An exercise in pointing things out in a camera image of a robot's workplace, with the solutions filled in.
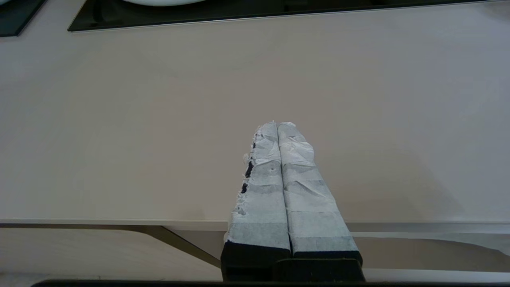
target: black glass panel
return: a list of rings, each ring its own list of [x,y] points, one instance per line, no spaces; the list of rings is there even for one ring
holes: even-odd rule
[[[123,0],[87,0],[69,31],[85,31],[222,19],[423,6],[473,0],[205,0],[151,7]]]
[[[18,36],[45,0],[11,0],[0,5],[0,37]]]

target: white bowl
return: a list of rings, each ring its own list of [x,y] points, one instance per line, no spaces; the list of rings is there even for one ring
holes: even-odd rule
[[[124,0],[134,4],[147,5],[147,6],[176,6],[201,2],[204,0]]]

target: white tabletop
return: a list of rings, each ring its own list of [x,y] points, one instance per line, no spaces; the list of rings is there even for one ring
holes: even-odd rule
[[[223,223],[292,121],[348,222],[510,221],[510,2],[0,39],[0,223]]]

